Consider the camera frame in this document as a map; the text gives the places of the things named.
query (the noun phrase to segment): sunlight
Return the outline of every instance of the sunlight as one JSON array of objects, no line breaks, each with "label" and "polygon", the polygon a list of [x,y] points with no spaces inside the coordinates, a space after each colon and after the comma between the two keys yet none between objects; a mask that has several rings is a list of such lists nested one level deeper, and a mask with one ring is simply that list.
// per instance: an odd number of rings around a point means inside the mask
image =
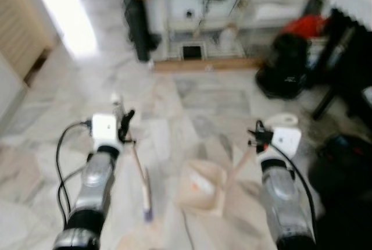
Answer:
[{"label": "sunlight", "polygon": [[80,0],[43,0],[61,33],[62,41],[77,58],[98,50],[91,22]]}]

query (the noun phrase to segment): black bag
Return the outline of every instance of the black bag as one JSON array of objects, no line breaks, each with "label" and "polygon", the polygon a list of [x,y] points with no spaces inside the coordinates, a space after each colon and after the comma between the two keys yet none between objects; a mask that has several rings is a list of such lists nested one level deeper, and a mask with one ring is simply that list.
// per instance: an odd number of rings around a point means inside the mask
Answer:
[{"label": "black bag", "polygon": [[143,0],[124,0],[124,17],[129,26],[129,39],[133,42],[137,58],[141,62],[150,60],[150,51],[155,50],[160,40],[149,33],[147,14]]},{"label": "black bag", "polygon": [[279,35],[271,45],[256,82],[269,98],[293,99],[303,90],[307,74],[306,39],[290,33]]},{"label": "black bag", "polygon": [[318,150],[309,181],[326,209],[372,191],[372,145],[338,135]]}]

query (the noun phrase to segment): white tablecloth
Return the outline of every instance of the white tablecloth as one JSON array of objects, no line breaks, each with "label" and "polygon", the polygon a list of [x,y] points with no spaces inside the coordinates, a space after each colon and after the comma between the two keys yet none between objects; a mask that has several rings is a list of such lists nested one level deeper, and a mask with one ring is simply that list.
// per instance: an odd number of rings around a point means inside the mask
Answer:
[{"label": "white tablecloth", "polygon": [[330,0],[323,14],[329,15],[332,8],[341,10],[372,31],[372,0]]}]

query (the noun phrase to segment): black cable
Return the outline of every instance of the black cable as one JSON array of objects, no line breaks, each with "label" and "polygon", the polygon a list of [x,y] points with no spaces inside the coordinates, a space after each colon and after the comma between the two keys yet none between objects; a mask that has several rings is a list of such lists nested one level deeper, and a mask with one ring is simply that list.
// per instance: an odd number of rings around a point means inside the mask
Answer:
[{"label": "black cable", "polygon": [[183,210],[181,210],[181,212],[182,212],[182,216],[184,218],[184,225],[185,225],[185,229],[186,229],[188,240],[190,241],[191,250],[195,250],[194,242],[192,241],[190,230],[188,228],[186,214],[185,214],[185,212]]},{"label": "black cable", "polygon": [[63,177],[62,177],[62,174],[60,172],[60,166],[59,166],[59,151],[60,151],[60,147],[62,146],[62,142],[63,142],[63,139],[66,135],[66,133],[74,128],[74,127],[77,127],[77,126],[80,126],[80,125],[83,125],[85,124],[84,122],[78,122],[78,123],[74,123],[74,124],[71,124],[69,127],[67,127],[62,135],[60,136],[59,138],[59,141],[58,141],[58,145],[57,145],[57,150],[56,150],[56,167],[57,167],[57,173],[58,173],[58,177],[59,177],[59,181],[61,182],[61,185],[62,185],[62,190],[63,190],[63,193],[65,195],[65,198],[66,198],[66,205],[67,205],[67,210],[68,212],[71,211],[71,206],[70,206],[70,201],[69,201],[69,196],[67,194],[67,191],[66,191],[66,187],[65,187],[65,184],[63,182]]},{"label": "black cable", "polygon": [[62,203],[61,203],[61,200],[60,200],[60,191],[62,189],[62,187],[65,186],[65,182],[67,180],[69,180],[70,178],[74,177],[75,175],[77,175],[79,172],[81,172],[83,169],[84,169],[85,166],[82,166],[80,167],[79,169],[73,171],[72,173],[70,173],[68,176],[66,176],[65,179],[63,179],[60,184],[59,184],[59,187],[58,187],[58,192],[57,192],[57,201],[58,201],[58,207],[60,209],[60,212],[62,214],[62,217],[63,217],[63,228],[66,227],[67,225],[67,216],[66,216],[66,213],[65,213],[65,210],[62,206]]},{"label": "black cable", "polygon": [[305,188],[305,192],[306,192],[306,195],[307,195],[307,198],[309,199],[309,205],[310,205],[310,212],[311,212],[311,216],[312,216],[312,225],[313,225],[313,232],[314,232],[314,240],[315,240],[315,243],[317,241],[317,238],[318,238],[318,231],[317,231],[317,227],[316,227],[316,217],[315,217],[315,207],[314,207],[314,201],[313,201],[313,197],[311,195],[311,192],[309,190],[309,187],[307,186],[306,184],[306,181],[305,179],[303,178],[301,172],[299,171],[299,169],[296,167],[296,165],[294,164],[294,162],[292,160],[290,160],[289,157],[287,157],[286,154],[283,153],[283,151],[281,151],[280,149],[278,149],[275,145],[273,144],[270,144],[276,151],[278,151],[280,154],[282,154],[282,156],[284,158],[286,158],[287,161],[289,161],[289,163],[292,165],[292,167],[294,168],[296,174],[298,175],[298,177],[300,178],[300,181],[302,182],[302,185],[303,187]]},{"label": "black cable", "polygon": [[231,10],[230,10],[230,12],[228,13],[228,16],[230,16],[231,15],[231,13],[233,12],[233,10],[235,9],[235,6],[237,5],[237,3],[239,2],[239,0],[235,0],[235,2],[234,2],[234,4],[233,4],[233,6],[232,6],[232,8],[231,8]]}]

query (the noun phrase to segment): cabinet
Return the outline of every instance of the cabinet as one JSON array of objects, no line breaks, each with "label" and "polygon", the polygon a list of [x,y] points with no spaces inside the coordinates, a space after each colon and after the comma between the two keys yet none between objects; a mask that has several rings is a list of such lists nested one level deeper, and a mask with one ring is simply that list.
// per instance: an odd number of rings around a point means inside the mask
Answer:
[{"label": "cabinet", "polygon": [[20,78],[48,47],[32,6],[27,0],[0,0],[0,53]]},{"label": "cabinet", "polygon": [[0,133],[9,123],[25,92],[24,84],[0,53]]}]

